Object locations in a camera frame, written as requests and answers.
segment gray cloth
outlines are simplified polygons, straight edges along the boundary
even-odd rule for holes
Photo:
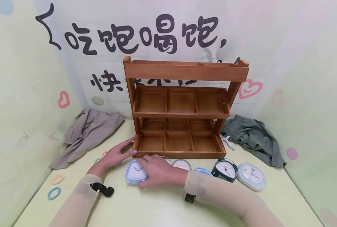
[[[287,164],[278,142],[261,121],[235,115],[233,120],[225,121],[221,134],[230,136],[229,141],[238,143],[271,167],[283,168]]]
[[[52,169],[66,169],[110,136],[124,121],[119,113],[111,115],[93,109],[83,110],[65,134],[68,148],[50,165]]]

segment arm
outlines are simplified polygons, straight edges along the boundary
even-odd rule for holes
[[[234,214],[246,227],[283,226],[257,194],[235,184],[200,172],[172,167],[158,155],[146,155],[138,162],[148,174],[148,180],[138,184],[140,188],[173,184],[196,195],[196,200],[202,203]]]
[[[111,148],[99,162],[89,169],[58,210],[49,227],[85,227],[91,208],[98,196],[98,193],[90,188],[90,184],[102,183],[107,169],[118,165],[124,159],[137,153],[135,150],[121,153],[121,150],[130,144],[134,138],[132,137]]]

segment black alarm clock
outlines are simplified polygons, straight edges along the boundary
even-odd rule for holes
[[[211,174],[214,177],[233,183],[238,175],[238,167],[231,160],[219,158],[215,163]]]

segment wooden shelf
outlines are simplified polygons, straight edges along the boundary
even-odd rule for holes
[[[225,88],[137,86],[133,115],[156,118],[226,119]]]
[[[135,158],[224,158],[220,139],[249,64],[123,59],[136,138]],[[226,88],[135,86],[134,79],[230,81]]]

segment gray dot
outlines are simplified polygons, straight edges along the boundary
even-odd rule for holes
[[[104,105],[104,100],[103,100],[102,98],[98,97],[98,96],[93,96],[93,97],[91,98],[91,100],[93,101],[93,103],[94,103],[95,105],[98,105],[98,106]]]

